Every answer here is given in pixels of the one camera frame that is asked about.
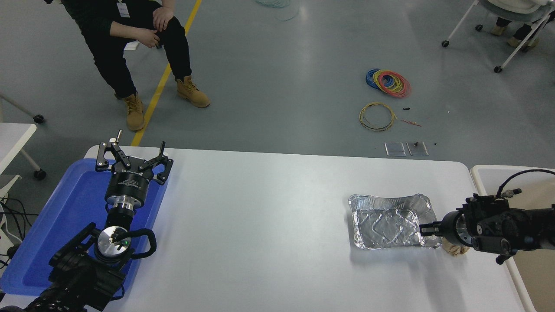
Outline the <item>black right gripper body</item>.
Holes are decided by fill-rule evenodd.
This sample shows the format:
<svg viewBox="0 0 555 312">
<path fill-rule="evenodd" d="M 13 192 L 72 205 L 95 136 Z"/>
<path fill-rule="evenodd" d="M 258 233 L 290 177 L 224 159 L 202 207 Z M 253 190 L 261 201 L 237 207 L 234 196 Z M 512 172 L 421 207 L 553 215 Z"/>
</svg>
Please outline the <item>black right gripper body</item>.
<svg viewBox="0 0 555 312">
<path fill-rule="evenodd" d="M 459 211 L 452 211 L 446 214 L 441 221 L 442 236 L 449 241 L 452 245 L 460 246 L 459 236 L 457 233 L 457 221 L 459 218 Z"/>
</svg>

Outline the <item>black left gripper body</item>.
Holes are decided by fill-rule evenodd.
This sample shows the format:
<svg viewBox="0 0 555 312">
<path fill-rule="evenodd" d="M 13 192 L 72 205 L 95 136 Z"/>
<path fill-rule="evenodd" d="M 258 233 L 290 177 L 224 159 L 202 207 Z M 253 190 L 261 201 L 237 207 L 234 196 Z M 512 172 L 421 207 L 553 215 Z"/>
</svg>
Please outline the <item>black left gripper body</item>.
<svg viewBox="0 0 555 312">
<path fill-rule="evenodd" d="M 110 170 L 111 179 L 105 193 L 105 201 L 114 204 L 117 198 L 131 197 L 133 204 L 144 204 L 150 180 L 153 179 L 152 169 L 137 172 L 123 169 Z"/>
</svg>

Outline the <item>seated person's right hand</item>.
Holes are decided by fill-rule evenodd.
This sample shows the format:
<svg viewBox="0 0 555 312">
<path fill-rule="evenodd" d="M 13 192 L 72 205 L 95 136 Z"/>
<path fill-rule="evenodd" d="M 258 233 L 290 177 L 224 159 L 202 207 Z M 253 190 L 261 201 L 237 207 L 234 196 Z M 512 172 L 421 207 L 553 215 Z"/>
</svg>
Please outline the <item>seated person's right hand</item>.
<svg viewBox="0 0 555 312">
<path fill-rule="evenodd" d="M 135 38 L 138 42 L 148 48 L 158 48 L 160 46 L 160 38 L 156 30 L 151 29 L 138 29 Z"/>
</svg>

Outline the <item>seated person's left hand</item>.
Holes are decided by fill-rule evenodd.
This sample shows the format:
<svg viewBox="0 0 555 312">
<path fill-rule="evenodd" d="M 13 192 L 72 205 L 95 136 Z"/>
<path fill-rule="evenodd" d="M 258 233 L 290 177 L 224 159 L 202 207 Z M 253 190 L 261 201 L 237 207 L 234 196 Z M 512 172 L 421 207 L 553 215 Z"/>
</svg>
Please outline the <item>seated person's left hand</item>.
<svg viewBox="0 0 555 312">
<path fill-rule="evenodd" d="M 166 30 L 170 20 L 174 18 L 174 10 L 169 6 L 161 6 L 153 12 L 153 26 L 159 32 Z"/>
</svg>

